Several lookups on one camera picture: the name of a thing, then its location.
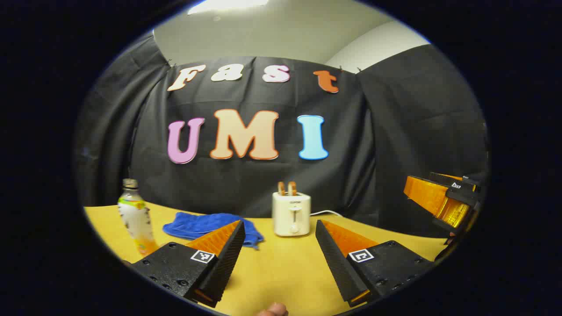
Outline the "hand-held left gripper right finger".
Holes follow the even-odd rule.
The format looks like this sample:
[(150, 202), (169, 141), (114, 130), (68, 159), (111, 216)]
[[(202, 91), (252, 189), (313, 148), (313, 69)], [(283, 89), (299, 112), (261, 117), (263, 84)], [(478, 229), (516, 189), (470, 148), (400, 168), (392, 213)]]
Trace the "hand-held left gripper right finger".
[(350, 307), (388, 297), (434, 267), (397, 241), (377, 243), (327, 220), (317, 220), (315, 236)]

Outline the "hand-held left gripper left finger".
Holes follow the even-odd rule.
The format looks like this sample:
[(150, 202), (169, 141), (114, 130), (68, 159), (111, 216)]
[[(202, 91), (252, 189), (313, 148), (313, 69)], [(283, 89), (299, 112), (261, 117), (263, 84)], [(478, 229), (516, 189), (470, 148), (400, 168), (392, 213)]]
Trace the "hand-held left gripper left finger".
[(237, 220), (187, 245), (169, 242), (129, 266), (179, 297), (215, 308), (244, 240), (244, 222)]

